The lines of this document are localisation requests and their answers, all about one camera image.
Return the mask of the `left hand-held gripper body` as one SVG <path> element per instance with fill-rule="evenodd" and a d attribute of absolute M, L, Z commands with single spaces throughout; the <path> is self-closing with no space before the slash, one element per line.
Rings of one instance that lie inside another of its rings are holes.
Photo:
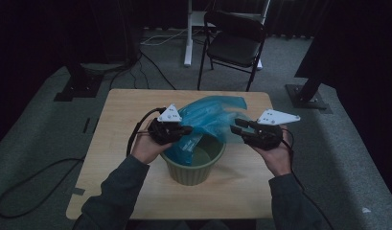
<path fill-rule="evenodd" d="M 159 145 L 177 142 L 185 134 L 181 121 L 182 118 L 172 103 L 152 120 L 148 127 L 149 135 Z"/>

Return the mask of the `person's right hand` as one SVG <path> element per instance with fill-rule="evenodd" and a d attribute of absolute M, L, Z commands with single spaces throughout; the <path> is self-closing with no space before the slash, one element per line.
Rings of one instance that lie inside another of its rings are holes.
<path fill-rule="evenodd" d="M 276 149 L 263 150 L 253 147 L 265 161 L 267 168 L 274 176 L 281 176 L 291 173 L 290 148 L 288 140 L 288 129 L 281 126 L 283 131 L 283 142 Z"/>

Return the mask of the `black square stand base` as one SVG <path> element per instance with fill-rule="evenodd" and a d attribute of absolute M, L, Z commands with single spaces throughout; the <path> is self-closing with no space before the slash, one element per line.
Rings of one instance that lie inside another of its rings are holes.
<path fill-rule="evenodd" d="M 304 84 L 286 84 L 285 88 L 295 108 L 316 109 L 322 114 L 332 114 L 330 106 L 318 92 L 320 85 L 320 80 L 307 79 Z"/>
<path fill-rule="evenodd" d="M 104 79 L 103 74 L 86 71 L 79 63 L 66 66 L 70 78 L 61 92 L 55 95 L 55 102 L 71 102 L 75 98 L 95 98 Z"/>

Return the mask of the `green ribbed trash bin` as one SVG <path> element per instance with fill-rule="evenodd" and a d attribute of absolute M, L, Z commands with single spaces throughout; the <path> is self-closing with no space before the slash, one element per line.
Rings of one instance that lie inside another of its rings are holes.
<path fill-rule="evenodd" d="M 214 164 L 224 153 L 226 144 L 211 135 L 184 137 L 161 156 L 170 176 L 179 184 L 194 186 L 205 181 Z"/>

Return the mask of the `black folding chair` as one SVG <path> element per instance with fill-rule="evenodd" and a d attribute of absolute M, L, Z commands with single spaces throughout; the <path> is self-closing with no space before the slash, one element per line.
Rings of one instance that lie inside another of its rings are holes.
<path fill-rule="evenodd" d="M 254 81 L 266 39 L 265 26 L 257 19 L 225 11 L 208 11 L 203 16 L 205 40 L 198 72 L 200 89 L 205 58 L 210 67 L 225 66 L 249 75 L 245 91 Z"/>

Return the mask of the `blue plastic trash bag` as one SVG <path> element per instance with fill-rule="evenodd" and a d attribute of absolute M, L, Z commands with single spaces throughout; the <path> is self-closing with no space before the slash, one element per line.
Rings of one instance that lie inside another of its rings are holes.
<path fill-rule="evenodd" d="M 230 127 L 236 119 L 248 119 L 242 109 L 247 109 L 245 99 L 236 96 L 208 96 L 180 108 L 180 124 L 192 127 L 193 131 L 173 144 L 165 154 L 174 163 L 190 166 L 196 145 L 206 135 L 220 143 L 239 143 L 242 138 L 233 134 Z"/>

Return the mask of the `round grey stand base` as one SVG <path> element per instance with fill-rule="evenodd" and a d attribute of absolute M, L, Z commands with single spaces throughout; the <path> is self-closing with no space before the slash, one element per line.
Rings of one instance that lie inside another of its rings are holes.
<path fill-rule="evenodd" d="M 107 74 L 127 68 L 125 64 L 82 63 L 81 67 L 92 73 Z"/>

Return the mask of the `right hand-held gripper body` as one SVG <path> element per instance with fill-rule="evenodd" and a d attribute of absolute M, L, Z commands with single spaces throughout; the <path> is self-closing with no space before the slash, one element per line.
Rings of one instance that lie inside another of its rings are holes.
<path fill-rule="evenodd" d="M 288 114 L 282 111 L 266 109 L 256 121 L 248 121 L 252 132 L 242 131 L 243 141 L 261 150 L 273 150 L 279 147 L 283 141 L 281 125 L 298 122 L 298 115 Z"/>

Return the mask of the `person's left hand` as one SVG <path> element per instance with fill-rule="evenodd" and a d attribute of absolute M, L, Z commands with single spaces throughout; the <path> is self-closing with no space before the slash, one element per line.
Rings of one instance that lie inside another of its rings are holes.
<path fill-rule="evenodd" d="M 135 143 L 131 150 L 131 155 L 140 162 L 149 164 L 172 145 L 172 143 L 159 145 L 150 137 L 150 134 L 147 131 L 141 130 L 137 134 Z"/>

